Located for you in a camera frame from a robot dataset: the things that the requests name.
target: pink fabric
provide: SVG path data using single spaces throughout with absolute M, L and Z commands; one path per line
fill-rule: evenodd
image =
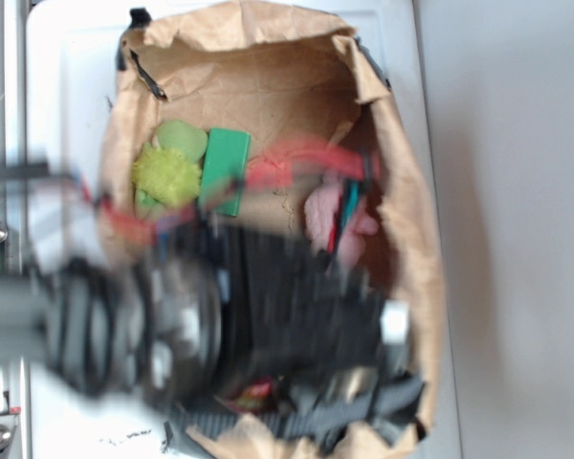
M 313 191 L 304 203 L 306 235 L 311 240 L 314 252 L 327 250 L 342 195 L 342 183 L 335 177 L 326 175 L 323 180 L 325 183 Z M 340 264 L 347 269 L 353 268 L 364 254 L 364 235 L 375 234 L 378 230 L 377 221 L 365 212 L 363 199 L 342 233 L 338 246 Z

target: brown paper bag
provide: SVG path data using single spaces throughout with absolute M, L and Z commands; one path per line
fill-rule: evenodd
M 433 423 L 445 316 L 436 220 L 394 96 L 354 33 L 332 14 L 257 1 L 224 3 L 129 30 L 121 38 L 125 70 L 118 74 L 105 135 L 102 180 L 117 208 L 132 211 L 130 165 L 157 125 L 173 118 L 205 130 L 251 133 L 250 158 L 276 142 L 311 135 L 378 151 L 385 173 L 376 210 L 384 231 L 367 241 L 364 263 L 377 283 L 411 309 L 413 365 L 427 383 L 417 417 L 420 433 Z M 247 195 L 237 220 L 301 234 L 310 185 Z M 132 253 L 110 226 L 103 232 L 115 257 Z M 246 431 L 250 423 L 257 420 L 244 417 L 234 430 Z M 218 458 L 318 454 L 308 440 L 286 444 L 270 433 L 253 438 L 226 432 L 216 442 L 191 434 Z M 356 423 L 332 457 L 402 458 L 417 441 L 411 426 L 390 448 L 366 423 Z

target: gray wall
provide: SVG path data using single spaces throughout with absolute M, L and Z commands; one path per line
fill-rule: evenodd
M 414 4 L 463 457 L 574 458 L 574 1 Z

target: yellow-green fuzzy toy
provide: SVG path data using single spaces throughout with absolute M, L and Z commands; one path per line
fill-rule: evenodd
M 200 194 L 202 169 L 174 148 L 155 148 L 150 143 L 132 165 L 132 183 L 156 201 L 181 208 Z

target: green sponge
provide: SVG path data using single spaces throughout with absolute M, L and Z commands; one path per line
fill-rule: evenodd
M 165 121 L 155 131 L 155 146 L 174 148 L 191 163 L 197 163 L 204 156 L 209 136 L 202 129 L 181 120 Z
M 132 183 L 170 208 L 181 208 L 200 194 L 200 166 L 174 148 L 145 143 L 132 165 Z
M 231 129 L 213 127 L 209 135 L 209 149 L 204 160 L 204 174 L 200 192 L 200 205 L 217 191 L 217 187 L 229 180 L 243 180 L 251 134 Z M 215 209 L 216 212 L 235 217 L 240 207 L 240 190 L 229 201 Z

